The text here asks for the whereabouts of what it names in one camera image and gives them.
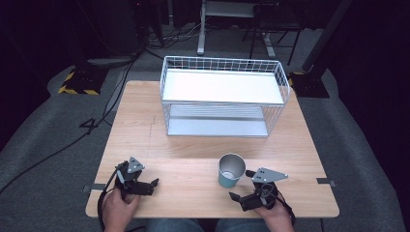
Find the person's hand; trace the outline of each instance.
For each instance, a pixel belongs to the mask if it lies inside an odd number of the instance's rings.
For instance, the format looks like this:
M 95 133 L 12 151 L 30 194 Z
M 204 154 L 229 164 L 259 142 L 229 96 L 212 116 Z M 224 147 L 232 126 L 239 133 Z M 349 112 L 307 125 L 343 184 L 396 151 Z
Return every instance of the person's hand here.
M 291 216 L 287 213 L 283 205 L 276 200 L 275 207 L 267 210 L 265 207 L 254 209 L 268 226 L 271 232 L 294 232 Z
M 140 199 L 140 195 L 127 195 L 126 199 L 123 200 L 121 191 L 117 188 L 109 193 L 102 203 L 104 231 L 124 232 L 135 213 Z

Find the yellow black caution tape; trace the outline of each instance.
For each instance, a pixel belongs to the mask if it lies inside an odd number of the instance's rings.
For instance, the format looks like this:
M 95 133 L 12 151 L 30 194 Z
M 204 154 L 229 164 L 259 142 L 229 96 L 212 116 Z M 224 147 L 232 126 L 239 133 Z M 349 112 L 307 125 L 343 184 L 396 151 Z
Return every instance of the yellow black caution tape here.
M 303 72 L 291 72 L 287 75 L 287 82 L 289 83 L 289 86 L 293 88 L 293 80 L 292 76 L 294 75 L 305 75 Z
M 58 93 L 99 95 L 107 72 L 106 70 L 96 70 L 92 73 L 86 73 L 72 69 Z

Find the white shelf board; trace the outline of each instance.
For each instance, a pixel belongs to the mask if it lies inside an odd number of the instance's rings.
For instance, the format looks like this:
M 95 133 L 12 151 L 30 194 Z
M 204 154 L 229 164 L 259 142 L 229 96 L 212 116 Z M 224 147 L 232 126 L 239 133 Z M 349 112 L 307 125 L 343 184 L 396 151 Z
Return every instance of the white shelf board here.
M 263 121 L 262 108 L 259 105 L 234 105 L 234 104 L 171 104 L 169 111 L 171 118 L 236 118 L 236 120 L 261 120 Z
M 168 69 L 162 102 L 232 102 L 283 105 L 271 72 Z
M 170 119 L 168 135 L 266 137 L 264 121 Z

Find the metal stand leg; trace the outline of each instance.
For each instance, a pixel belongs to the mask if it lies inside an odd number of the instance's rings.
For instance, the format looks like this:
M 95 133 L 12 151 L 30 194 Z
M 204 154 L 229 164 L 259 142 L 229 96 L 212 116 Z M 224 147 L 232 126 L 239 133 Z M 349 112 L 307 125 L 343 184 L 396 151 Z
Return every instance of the metal stand leg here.
M 256 28 L 253 28 L 252 44 L 250 45 L 249 59 L 252 59 L 253 46 L 255 45 L 255 38 L 256 38 Z
M 201 30 L 199 33 L 198 49 L 196 51 L 198 55 L 203 55 L 205 52 L 205 13 L 206 13 L 206 0 L 202 0 Z
M 295 48 L 296 48 L 296 43 L 299 40 L 299 35 L 301 34 L 301 30 L 298 31 L 298 34 L 296 34 L 296 39 L 295 42 L 293 43 L 293 47 L 292 47 L 292 51 L 290 52 L 290 56 L 289 56 L 289 61 L 287 62 L 287 65 L 290 65 L 290 61 L 292 61 L 292 57 L 293 57 L 293 52 L 295 52 Z
M 269 39 L 270 33 L 262 33 L 263 43 L 266 46 L 266 51 L 268 52 L 269 58 L 275 58 L 277 55 L 272 47 L 271 39 Z
M 283 40 L 283 38 L 287 35 L 287 31 L 285 31 L 284 33 L 283 33 L 283 35 L 280 37 L 280 39 L 277 41 L 277 44 L 279 44 L 280 42 L 281 42 L 281 40 Z

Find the black clamp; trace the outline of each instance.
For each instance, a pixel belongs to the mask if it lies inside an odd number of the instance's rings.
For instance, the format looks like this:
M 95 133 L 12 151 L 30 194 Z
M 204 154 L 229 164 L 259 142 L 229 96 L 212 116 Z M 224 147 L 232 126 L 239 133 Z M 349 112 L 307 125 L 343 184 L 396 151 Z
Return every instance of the black clamp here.
M 272 210 L 276 202 L 280 202 L 292 218 L 292 224 L 295 223 L 295 215 L 292 208 L 285 202 L 283 196 L 278 191 L 275 181 L 287 178 L 286 174 L 279 173 L 264 167 L 260 167 L 257 172 L 247 170 L 246 175 L 252 178 L 254 191 L 252 194 L 241 197 L 238 194 L 229 192 L 233 201 L 239 202 L 243 211 L 253 210 L 259 207 L 265 207 Z
M 118 164 L 115 187 L 121 191 L 123 198 L 127 194 L 153 194 L 154 188 L 158 185 L 160 179 L 157 178 L 151 183 L 138 182 L 138 177 L 144 168 L 145 166 L 133 157 L 130 158 L 130 161 L 124 161 Z

